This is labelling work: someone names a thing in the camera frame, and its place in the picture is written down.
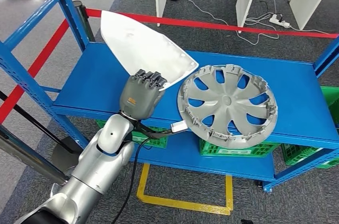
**green plastic crate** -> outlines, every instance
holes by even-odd
[[[339,123],[339,87],[322,86],[322,94],[324,95],[328,109],[331,112],[335,124]],[[322,148],[307,147],[307,146],[297,146],[282,144],[282,154],[284,160],[287,165],[294,165],[307,158],[313,153],[321,150]],[[319,168],[330,168],[339,164],[339,158],[329,160],[318,166]]]
[[[203,156],[242,156],[242,157],[264,157],[278,147],[279,143],[263,142],[253,147],[245,149],[228,149],[215,146],[207,141],[199,139],[199,151]]]
[[[287,165],[294,165],[322,148],[282,144],[282,155]]]
[[[106,121],[103,120],[96,120],[97,124],[100,128],[103,128],[103,126],[106,124]],[[155,130],[155,131],[163,131],[166,130],[164,128],[158,128],[158,127],[149,127],[150,129]],[[146,139],[147,136],[138,132],[138,131],[132,131],[133,141],[141,143],[143,140]],[[150,139],[147,143],[144,144],[145,146],[154,146],[154,147],[159,147],[159,148],[166,148],[167,147],[167,139],[168,137],[162,137],[159,139]]]

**shelf board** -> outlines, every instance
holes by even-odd
[[[307,62],[188,51],[205,65],[236,64],[267,81],[279,107],[270,141],[339,148],[339,137],[313,65]],[[107,119],[119,111],[128,74],[104,43],[90,43],[53,105],[59,114]],[[177,95],[182,82],[168,90],[146,124],[168,127],[181,117]]]
[[[272,154],[267,157],[201,156],[199,138],[192,132],[183,132],[168,138],[165,149],[142,148],[138,162],[174,167],[205,173],[233,175],[261,181],[273,181]]]

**robotic arm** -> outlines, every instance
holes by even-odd
[[[172,128],[165,131],[165,134],[154,133],[140,122],[152,115],[165,93],[160,89],[165,82],[167,81],[159,73],[146,73],[141,69],[129,77],[120,97],[120,112],[111,116],[79,156],[79,164],[67,183],[15,224],[85,223],[97,202],[107,192],[120,170],[131,159],[134,147],[134,143],[131,141],[133,129],[139,129],[149,138],[160,138],[183,131]]]

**blue metal shelf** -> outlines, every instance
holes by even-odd
[[[57,2],[83,54],[53,102],[45,91],[59,92],[58,89],[39,85],[11,51]],[[339,57],[339,37],[314,64],[188,53],[200,66],[236,64],[267,80],[279,106],[278,122],[268,140],[327,149],[275,174],[272,154],[251,159],[200,156],[196,136],[185,132],[171,137],[167,149],[141,150],[140,162],[261,180],[264,191],[272,191],[273,186],[339,156],[339,137],[317,81]],[[83,148],[88,144],[87,140],[66,115],[108,119],[119,111],[119,95],[128,77],[106,44],[89,42],[72,0],[47,0],[6,41],[0,41],[0,67]],[[167,90],[154,114],[145,123],[169,127],[171,123],[181,120],[177,108],[177,94],[181,83]]]
[[[270,141],[337,148],[334,125],[313,65],[306,62],[188,52],[199,66],[236,64],[267,80],[278,103],[278,122]],[[90,43],[66,82],[52,109],[56,113],[108,119],[119,110],[119,98],[128,74],[104,43]],[[169,127],[180,121],[177,94],[168,90],[148,125]]]
[[[262,181],[274,181],[272,154],[264,158],[201,156],[199,138],[193,132],[184,132],[168,138],[165,149],[142,148],[138,162],[175,167],[220,175],[233,175]]]

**silver hubcap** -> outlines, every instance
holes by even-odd
[[[183,83],[177,101],[193,132],[227,148],[259,144],[272,133],[277,118],[267,83],[237,65],[200,68]]]

